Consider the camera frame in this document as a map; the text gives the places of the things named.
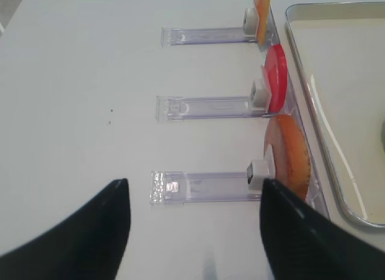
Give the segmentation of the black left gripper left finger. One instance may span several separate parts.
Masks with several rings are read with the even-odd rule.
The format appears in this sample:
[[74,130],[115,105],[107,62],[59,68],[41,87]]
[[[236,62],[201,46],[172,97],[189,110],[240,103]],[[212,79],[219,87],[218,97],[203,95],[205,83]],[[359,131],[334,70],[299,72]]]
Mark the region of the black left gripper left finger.
[[1,256],[1,279],[115,279],[130,228],[129,183],[116,179],[66,220]]

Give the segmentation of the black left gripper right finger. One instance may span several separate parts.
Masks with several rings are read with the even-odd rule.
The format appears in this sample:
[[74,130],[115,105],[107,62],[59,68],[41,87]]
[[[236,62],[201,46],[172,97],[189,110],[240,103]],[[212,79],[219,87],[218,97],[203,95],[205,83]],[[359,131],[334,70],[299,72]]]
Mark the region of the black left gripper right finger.
[[344,231],[275,179],[265,179],[260,234],[276,279],[384,279],[384,252]]

